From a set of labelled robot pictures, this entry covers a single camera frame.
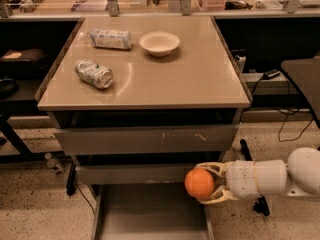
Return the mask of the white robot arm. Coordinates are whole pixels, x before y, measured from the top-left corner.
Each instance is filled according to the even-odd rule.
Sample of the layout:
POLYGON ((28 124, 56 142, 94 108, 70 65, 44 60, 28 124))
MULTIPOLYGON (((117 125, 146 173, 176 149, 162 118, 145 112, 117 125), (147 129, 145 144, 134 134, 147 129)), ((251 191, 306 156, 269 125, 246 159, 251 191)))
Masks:
POLYGON ((207 197, 197 197, 202 204, 265 195, 314 200, 320 197, 320 151, 314 148, 298 148, 290 153, 286 162, 236 160, 200 163, 196 167, 224 180, 207 197))

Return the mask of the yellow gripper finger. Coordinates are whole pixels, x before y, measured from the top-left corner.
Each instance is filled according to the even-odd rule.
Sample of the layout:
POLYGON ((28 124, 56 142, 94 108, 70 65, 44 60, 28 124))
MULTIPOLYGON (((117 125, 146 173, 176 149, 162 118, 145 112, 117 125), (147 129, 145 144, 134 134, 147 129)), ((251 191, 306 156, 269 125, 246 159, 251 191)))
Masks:
POLYGON ((232 165, 232 162, 204 162, 196 165, 196 168, 202 168, 210 171, 220 178, 224 178, 228 168, 232 165))
POLYGON ((220 186, 209 197, 199 199, 201 204, 211 205, 226 201, 237 201, 236 197, 226 186, 220 186))

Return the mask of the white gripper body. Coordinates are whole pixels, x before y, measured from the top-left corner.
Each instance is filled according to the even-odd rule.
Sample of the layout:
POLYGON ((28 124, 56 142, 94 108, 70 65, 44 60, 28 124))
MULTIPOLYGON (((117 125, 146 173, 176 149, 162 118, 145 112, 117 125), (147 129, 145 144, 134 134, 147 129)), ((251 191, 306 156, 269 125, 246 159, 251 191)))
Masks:
POLYGON ((227 188, 236 198, 249 200, 257 197, 253 161, 231 162, 225 177, 227 188))

